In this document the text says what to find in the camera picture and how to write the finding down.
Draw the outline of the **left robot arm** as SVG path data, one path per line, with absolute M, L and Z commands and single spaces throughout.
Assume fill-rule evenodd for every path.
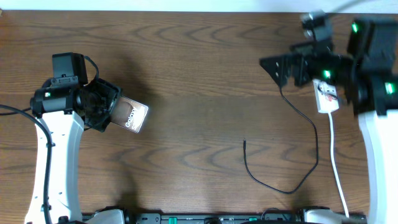
M 82 221 L 78 156 L 84 129 L 103 132 L 121 96 L 120 87 L 99 76 L 89 80 L 82 54 L 52 56 L 53 78 L 35 91 L 30 108 L 36 123 L 37 163 L 25 223 Z

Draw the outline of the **bronze Galaxy smartphone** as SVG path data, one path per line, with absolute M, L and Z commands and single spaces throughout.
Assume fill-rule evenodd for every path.
M 111 122 L 129 131 L 138 133 L 144 123 L 148 110 L 148 106 L 121 96 L 111 113 Z

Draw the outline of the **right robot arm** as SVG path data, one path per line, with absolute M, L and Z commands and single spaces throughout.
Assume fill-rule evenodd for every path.
M 279 88 L 290 77 L 295 86 L 314 79 L 345 89 L 366 146 L 370 203 L 368 223 L 397 222 L 397 21 L 357 17 L 351 25 L 348 55 L 333 51 L 330 15 L 302 17 L 310 40 L 290 46 L 287 54 L 262 58 L 260 66 Z

